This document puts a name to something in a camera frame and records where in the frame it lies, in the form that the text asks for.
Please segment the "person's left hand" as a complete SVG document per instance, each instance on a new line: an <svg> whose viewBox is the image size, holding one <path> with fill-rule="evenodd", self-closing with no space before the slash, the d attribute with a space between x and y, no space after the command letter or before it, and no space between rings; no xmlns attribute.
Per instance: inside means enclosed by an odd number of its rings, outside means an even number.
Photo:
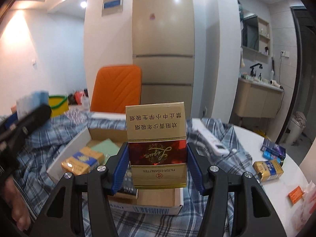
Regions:
<svg viewBox="0 0 316 237"><path fill-rule="evenodd" d="M1 187L1 197L12 209L11 216L20 231L28 230L31 225L28 208L17 189L12 177L8 177Z"/></svg>

